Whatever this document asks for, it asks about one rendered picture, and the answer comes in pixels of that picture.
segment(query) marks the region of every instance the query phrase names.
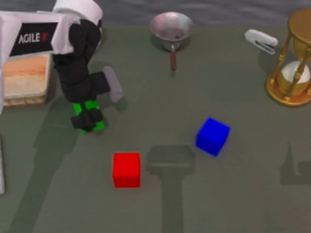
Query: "red logo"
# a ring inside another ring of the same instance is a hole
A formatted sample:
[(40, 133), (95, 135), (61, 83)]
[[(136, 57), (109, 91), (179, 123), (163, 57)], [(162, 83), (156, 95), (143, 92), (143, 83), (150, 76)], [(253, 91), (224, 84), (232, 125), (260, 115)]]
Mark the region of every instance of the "red logo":
[(42, 33), (42, 41), (47, 41), (48, 40), (48, 34), (47, 33)]

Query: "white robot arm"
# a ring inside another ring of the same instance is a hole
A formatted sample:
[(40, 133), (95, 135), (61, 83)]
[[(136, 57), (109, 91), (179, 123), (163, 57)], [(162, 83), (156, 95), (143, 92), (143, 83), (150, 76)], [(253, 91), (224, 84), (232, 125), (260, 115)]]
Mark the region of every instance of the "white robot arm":
[(39, 54), (69, 54), (73, 24), (101, 23), (103, 12), (93, 0), (57, 0), (53, 12), (0, 11), (0, 114), (4, 104), (3, 66), (8, 60)]

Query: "blue cube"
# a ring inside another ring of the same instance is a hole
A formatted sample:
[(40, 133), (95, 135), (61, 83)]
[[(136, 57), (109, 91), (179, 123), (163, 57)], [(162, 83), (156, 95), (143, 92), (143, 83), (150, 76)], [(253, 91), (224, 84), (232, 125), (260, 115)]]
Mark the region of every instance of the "blue cube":
[(197, 134), (196, 146), (216, 157), (223, 148), (229, 132), (229, 126), (208, 118)]

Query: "wooden crate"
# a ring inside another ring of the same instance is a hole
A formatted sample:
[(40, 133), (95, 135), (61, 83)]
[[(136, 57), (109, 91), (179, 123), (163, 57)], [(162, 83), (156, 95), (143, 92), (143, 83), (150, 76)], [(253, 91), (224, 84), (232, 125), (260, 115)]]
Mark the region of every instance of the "wooden crate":
[(50, 72), (50, 55), (7, 62), (4, 66), (4, 106), (45, 103)]

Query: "hourglass base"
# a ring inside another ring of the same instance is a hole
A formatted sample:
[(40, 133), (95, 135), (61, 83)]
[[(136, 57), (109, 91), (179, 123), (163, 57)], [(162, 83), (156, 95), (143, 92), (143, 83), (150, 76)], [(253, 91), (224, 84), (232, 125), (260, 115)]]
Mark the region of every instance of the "hourglass base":
[(271, 76), (269, 75), (266, 80), (266, 91), (268, 95), (277, 103), (288, 106), (288, 107), (300, 107), (311, 101), (311, 93), (304, 91), (302, 94), (297, 96), (291, 96), (289, 100), (284, 98), (284, 93), (280, 91), (277, 81), (274, 83), (270, 82)]

